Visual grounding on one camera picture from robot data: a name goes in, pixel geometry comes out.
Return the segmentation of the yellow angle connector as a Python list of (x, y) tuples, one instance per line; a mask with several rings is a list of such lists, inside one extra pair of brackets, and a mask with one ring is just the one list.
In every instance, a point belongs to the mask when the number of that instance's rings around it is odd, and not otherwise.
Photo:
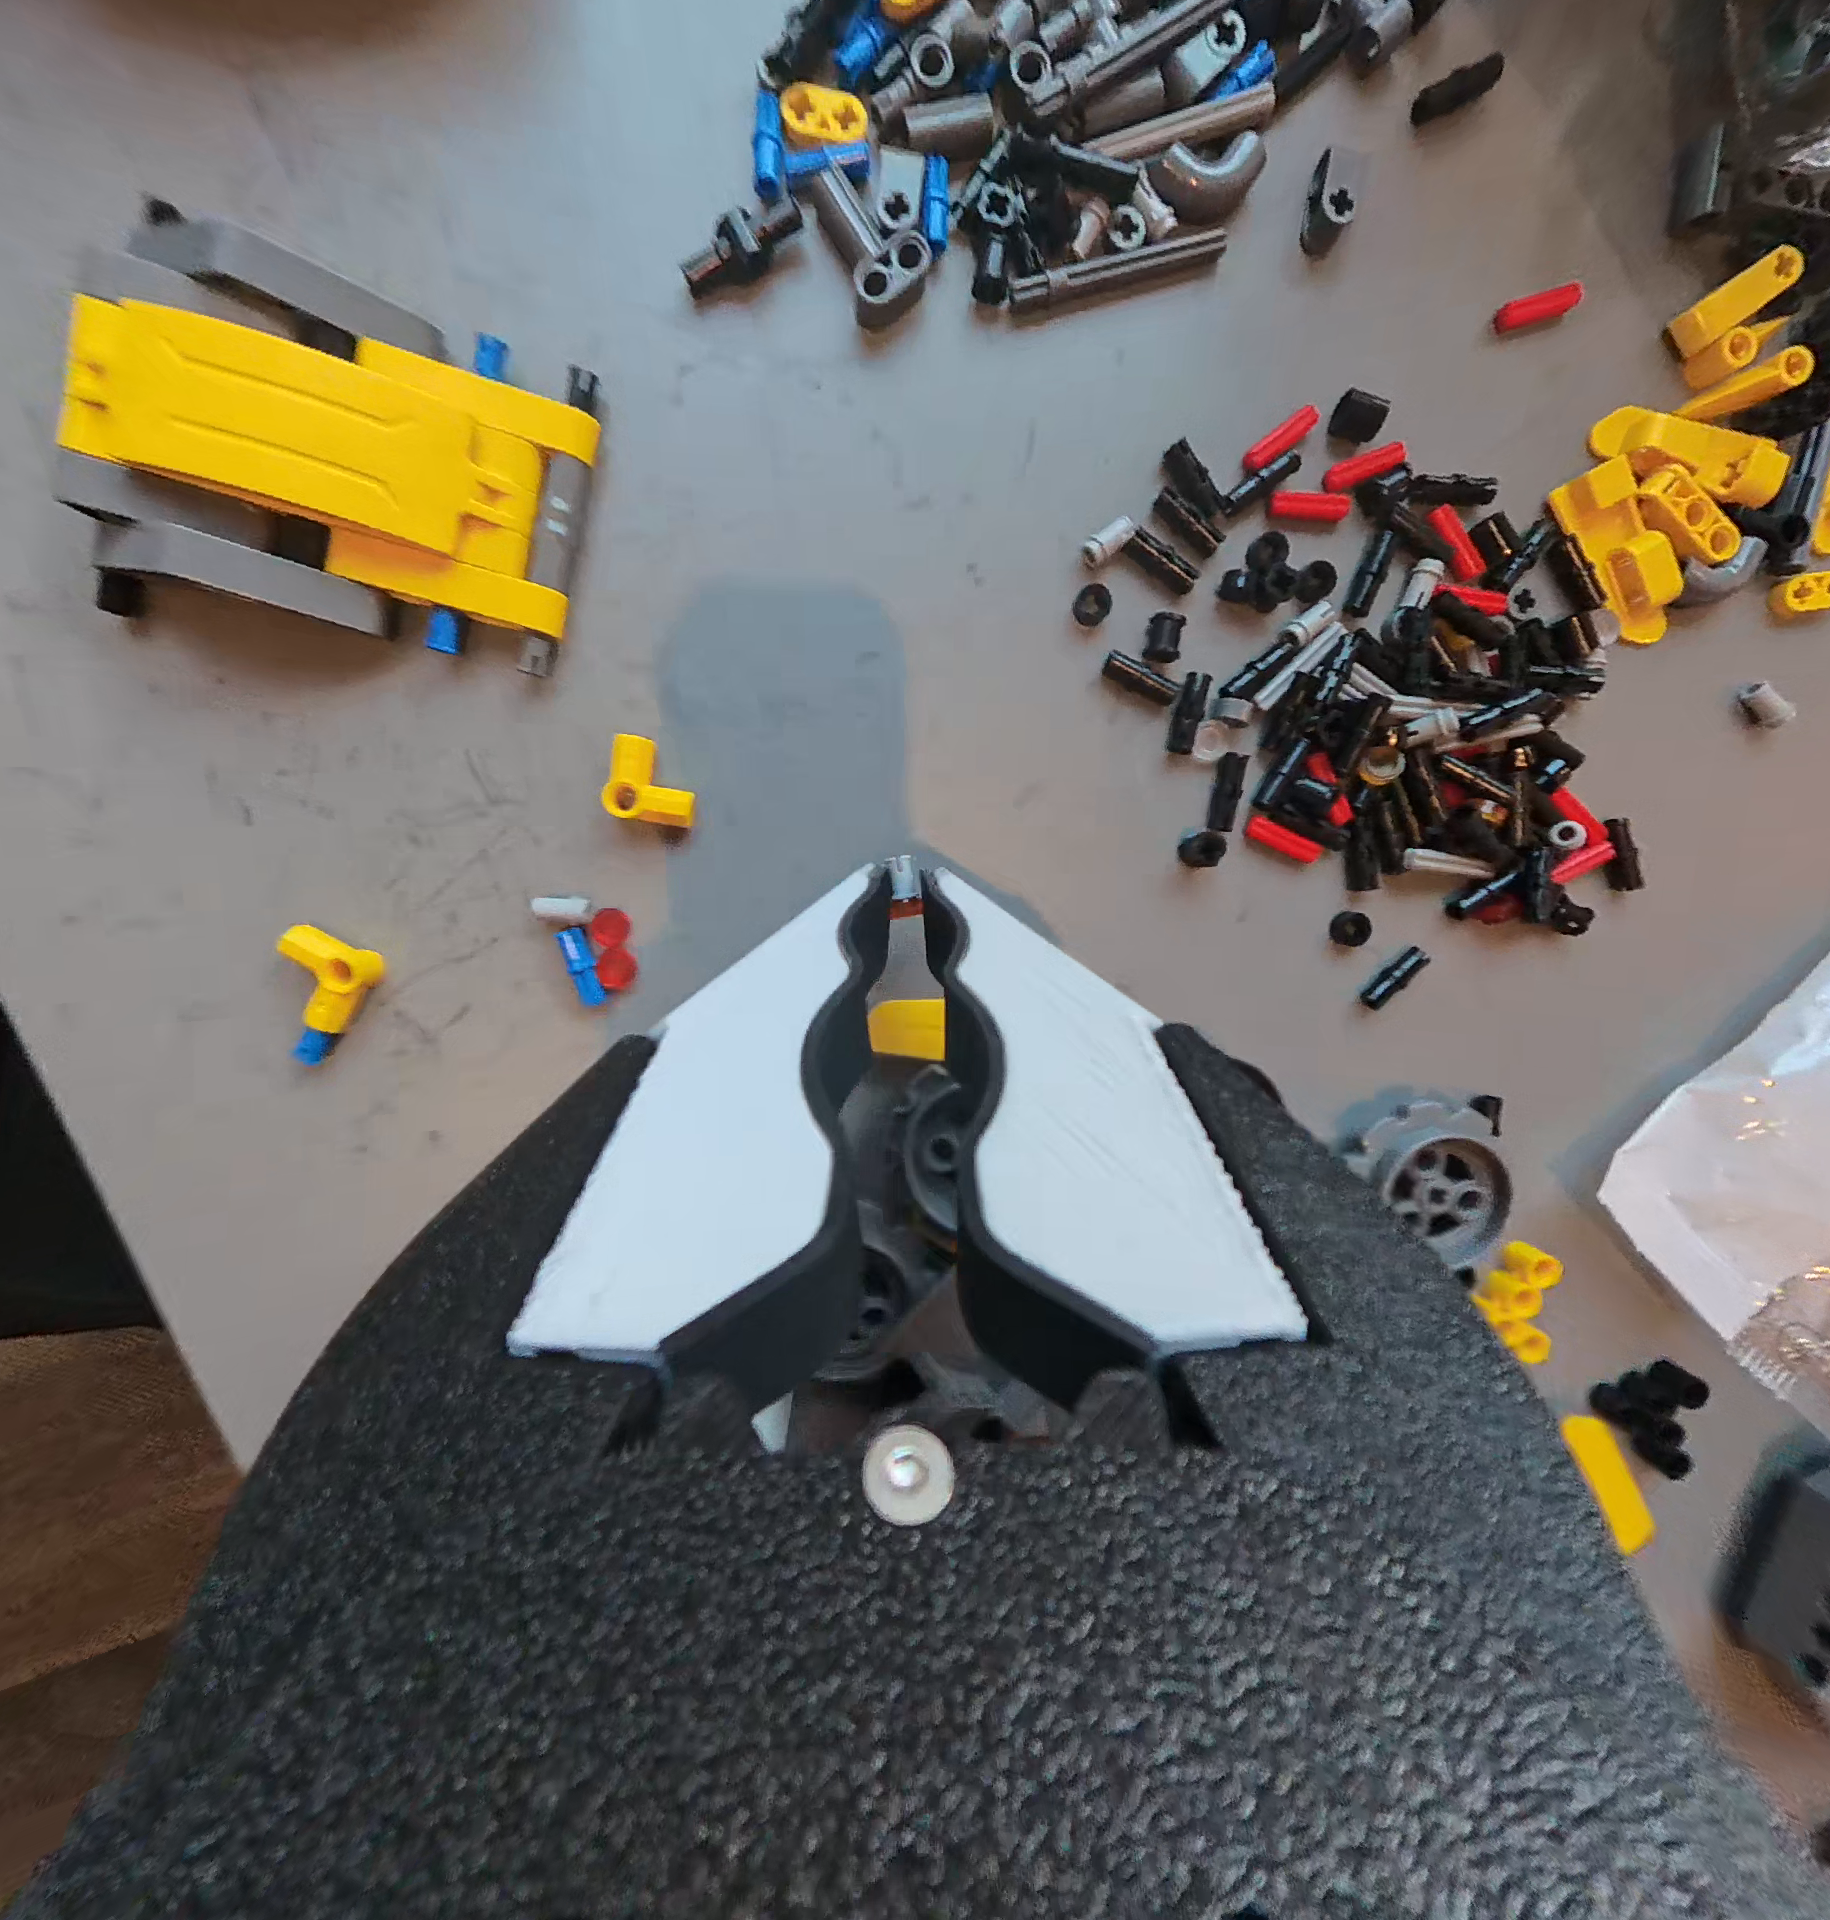
[(697, 817), (697, 794), (658, 777), (660, 747), (639, 732), (616, 732), (601, 804), (618, 822), (687, 834)]
[(278, 937), (276, 952), (312, 979), (303, 1025), (342, 1035), (389, 972), (382, 952), (353, 946), (317, 924), (289, 926)]

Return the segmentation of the dark grey curved piece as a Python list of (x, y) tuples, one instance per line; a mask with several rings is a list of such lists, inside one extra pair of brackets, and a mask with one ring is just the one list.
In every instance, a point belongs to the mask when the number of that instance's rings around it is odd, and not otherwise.
[(1677, 150), (1667, 226), (1671, 237), (1708, 231), (1729, 215), (1734, 196), (1729, 134), (1729, 124), (1716, 119)]

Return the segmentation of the black connector cluster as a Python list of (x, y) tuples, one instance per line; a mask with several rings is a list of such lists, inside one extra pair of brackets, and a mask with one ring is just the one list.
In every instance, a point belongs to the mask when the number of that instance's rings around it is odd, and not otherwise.
[(1712, 1388), (1698, 1372), (1671, 1356), (1599, 1379), (1588, 1388), (1588, 1409), (1622, 1432), (1630, 1452), (1668, 1482), (1688, 1478), (1697, 1463), (1683, 1416), (1701, 1411)]

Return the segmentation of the black elbow piece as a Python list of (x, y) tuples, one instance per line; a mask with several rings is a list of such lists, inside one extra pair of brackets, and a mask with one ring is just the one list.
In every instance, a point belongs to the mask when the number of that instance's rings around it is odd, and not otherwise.
[(1309, 259), (1327, 259), (1353, 227), (1360, 214), (1367, 174), (1369, 155), (1356, 147), (1331, 144), (1318, 155), (1297, 236)]

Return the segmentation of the black long pin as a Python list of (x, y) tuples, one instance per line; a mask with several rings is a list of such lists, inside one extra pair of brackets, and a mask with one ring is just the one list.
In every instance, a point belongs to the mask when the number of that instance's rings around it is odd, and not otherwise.
[(1495, 50), (1479, 60), (1456, 65), (1438, 79), (1428, 82), (1411, 102), (1411, 128), (1414, 132), (1423, 132), (1449, 119), (1464, 107), (1474, 105), (1498, 85), (1504, 70), (1507, 56), (1503, 50)]

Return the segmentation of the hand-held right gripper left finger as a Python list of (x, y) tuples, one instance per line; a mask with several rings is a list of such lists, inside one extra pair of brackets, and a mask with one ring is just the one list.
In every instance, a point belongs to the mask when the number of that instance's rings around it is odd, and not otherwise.
[(511, 1356), (720, 1379), (758, 1411), (839, 1354), (867, 1265), (842, 1111), (891, 900), (887, 865), (855, 870), (650, 1032)]

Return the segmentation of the grey desk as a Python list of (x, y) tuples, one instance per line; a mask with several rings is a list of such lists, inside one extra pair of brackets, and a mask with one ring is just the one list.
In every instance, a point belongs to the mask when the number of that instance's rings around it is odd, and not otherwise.
[[(785, 3), (0, 3), (0, 1000), (247, 1465), (330, 1336), (448, 1197), (592, 1063), (832, 879), (939, 856), (1160, 1015), (1271, 1073), (1333, 1140), (1395, 1088), (1498, 1091), (1516, 1234), (1558, 1253), (1555, 1406), (1668, 1354), (1712, 1381), (1697, 1468), (1632, 1570), (1723, 1740), (1808, 1825), (1830, 1731), (1721, 1632), (1715, 1558), (1793, 1411), (1600, 1211), (1614, 1147), (1830, 950), (1830, 618), (1754, 591), (1644, 649), (1574, 725), (1580, 795), (1647, 887), (1591, 935), (1369, 901), (1238, 845), (1186, 876), (1206, 777), (1103, 685), (1152, 603), (1070, 623), (1076, 549), (1142, 514), (1163, 448), (1219, 472), (1301, 404), (1391, 397), (1431, 470), (1510, 516), (1591, 424), (1673, 390), (1660, 326), (1703, 273), (1664, 246), (1664, 3), (1449, 3), (1399, 72), (1329, 74), (1268, 135), (1214, 271), (1043, 324), (987, 322), (950, 258), (855, 324), (817, 234), (746, 295), (681, 261), (749, 197), (755, 61)], [(1501, 82), (1414, 129), (1416, 92)], [(1355, 224), (1301, 248), (1331, 144)], [(160, 587), (94, 605), (55, 499), (66, 310), (145, 197), (236, 219), (559, 394), (598, 371), (598, 491), (555, 677), (474, 636), (366, 639)], [(1496, 308), (1580, 279), (1567, 318)], [(1796, 707), (1757, 729), (1738, 688)], [(614, 734), (697, 795), (612, 817)], [(533, 897), (632, 919), (635, 986), (578, 1002)], [(325, 1066), (295, 1058), (308, 924), (386, 962)], [(1431, 967), (1359, 1004), (1405, 948)]]

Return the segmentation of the grey sprocket wheel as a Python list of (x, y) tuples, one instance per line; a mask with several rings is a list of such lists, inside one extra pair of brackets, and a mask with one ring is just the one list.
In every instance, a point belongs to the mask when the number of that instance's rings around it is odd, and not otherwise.
[(958, 1242), (968, 1120), (968, 1093), (947, 1066), (900, 1056), (875, 1058), (841, 1111), (860, 1195), (891, 1225), (949, 1253)]
[(1334, 1151), (1411, 1236), (1470, 1276), (1503, 1249), (1516, 1201), (1503, 1132), (1496, 1091), (1388, 1088), (1342, 1111)]

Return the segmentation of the pile of yellow pieces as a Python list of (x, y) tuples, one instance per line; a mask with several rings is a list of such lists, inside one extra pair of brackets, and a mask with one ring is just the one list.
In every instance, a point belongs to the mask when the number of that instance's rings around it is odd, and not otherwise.
[(1600, 415), (1546, 509), (1621, 638), (1763, 585), (1780, 623), (1830, 613), (1830, 271), (1779, 239), (1680, 308), (1675, 399)]

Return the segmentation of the yellow beam chassis assembly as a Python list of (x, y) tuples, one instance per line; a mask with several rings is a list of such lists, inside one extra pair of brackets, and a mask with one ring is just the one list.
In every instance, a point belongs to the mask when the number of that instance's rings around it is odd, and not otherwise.
[[(1476, 1312), (1524, 1368), (1543, 1365), (1552, 1356), (1543, 1307), (1546, 1293), (1563, 1278), (1564, 1265), (1552, 1253), (1529, 1242), (1509, 1242), (1498, 1264), (1484, 1269), (1470, 1288)], [(1654, 1515), (1614, 1427), (1588, 1411), (1564, 1416), (1560, 1432), (1618, 1552), (1632, 1558), (1648, 1547), (1656, 1531)]]

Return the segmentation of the yellow and grey brick assembly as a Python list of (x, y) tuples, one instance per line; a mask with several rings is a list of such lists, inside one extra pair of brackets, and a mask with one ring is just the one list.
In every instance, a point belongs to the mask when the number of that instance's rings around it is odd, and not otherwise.
[(55, 496), (94, 534), (94, 601), (145, 618), (176, 584), (459, 657), (513, 633), (551, 677), (592, 521), (601, 382), (514, 382), (433, 319), (252, 227), (148, 200), (82, 256)]

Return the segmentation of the pile of blue grey pieces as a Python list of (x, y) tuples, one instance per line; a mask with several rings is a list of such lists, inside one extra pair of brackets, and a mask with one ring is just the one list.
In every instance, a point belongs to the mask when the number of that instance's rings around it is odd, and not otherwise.
[(1336, 64), (1377, 75), (1442, 12), (1344, 3), (793, 3), (758, 53), (751, 204), (682, 261), (743, 294), (814, 226), (885, 329), (955, 244), (971, 300), (1041, 313), (1213, 266), (1265, 134)]

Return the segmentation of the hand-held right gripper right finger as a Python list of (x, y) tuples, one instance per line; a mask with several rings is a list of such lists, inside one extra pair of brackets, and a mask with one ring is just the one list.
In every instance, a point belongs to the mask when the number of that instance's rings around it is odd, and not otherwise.
[(974, 1342), (1072, 1411), (1100, 1376), (1310, 1339), (1181, 1073), (1167, 1021), (949, 867), (923, 876)]

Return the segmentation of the pile of black red pieces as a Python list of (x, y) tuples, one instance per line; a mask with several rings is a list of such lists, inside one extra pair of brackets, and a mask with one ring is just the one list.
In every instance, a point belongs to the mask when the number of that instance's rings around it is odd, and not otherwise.
[(1238, 843), (1336, 860), (1353, 897), (1428, 878), (1451, 921), (1577, 940), (1599, 916), (1582, 881), (1648, 881), (1632, 822), (1578, 795), (1563, 732), (1605, 689), (1605, 605), (1552, 516), (1520, 531), (1495, 477), (1416, 466), (1388, 418), (1364, 387), (1299, 405), (1229, 481), (1169, 444), (1146, 511), (1079, 549), (1072, 598), (1113, 565), (1160, 595), (1099, 677), (1211, 771), (1182, 870)]

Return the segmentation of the empty clear plastic bag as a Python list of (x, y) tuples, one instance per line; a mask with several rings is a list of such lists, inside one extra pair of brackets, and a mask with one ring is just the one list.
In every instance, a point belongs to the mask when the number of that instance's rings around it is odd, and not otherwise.
[(1727, 1352), (1830, 1433), (1830, 952), (1622, 1142), (1599, 1199)]

